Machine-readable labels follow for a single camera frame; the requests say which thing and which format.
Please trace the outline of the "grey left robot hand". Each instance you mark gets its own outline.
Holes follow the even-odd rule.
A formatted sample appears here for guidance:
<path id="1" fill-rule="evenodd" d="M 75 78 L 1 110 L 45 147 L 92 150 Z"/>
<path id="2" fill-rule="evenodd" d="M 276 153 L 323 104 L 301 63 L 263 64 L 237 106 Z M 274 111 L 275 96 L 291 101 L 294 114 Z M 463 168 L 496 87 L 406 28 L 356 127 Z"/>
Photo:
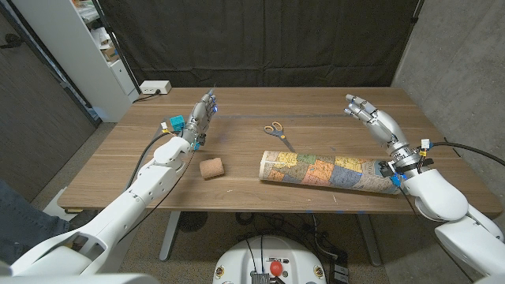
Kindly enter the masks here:
<path id="1" fill-rule="evenodd" d="M 197 102 L 189 115 L 185 127 L 181 131 L 181 138 L 190 144 L 199 143 L 204 145 L 206 132 L 212 117 L 218 111 L 214 89 L 211 88 Z"/>

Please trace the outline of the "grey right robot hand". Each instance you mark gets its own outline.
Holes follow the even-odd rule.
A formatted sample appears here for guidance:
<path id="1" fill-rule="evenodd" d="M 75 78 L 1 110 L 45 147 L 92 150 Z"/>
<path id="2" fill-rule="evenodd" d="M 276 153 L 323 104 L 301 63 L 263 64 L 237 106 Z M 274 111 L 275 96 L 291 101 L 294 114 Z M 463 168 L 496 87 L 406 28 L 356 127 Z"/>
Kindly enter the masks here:
<path id="1" fill-rule="evenodd" d="M 421 156 L 410 147 L 399 124 L 389 114 L 355 95 L 347 94 L 346 101 L 349 105 L 344 113 L 367 127 L 372 138 L 392 157 L 396 166 L 409 166 L 420 161 Z"/>

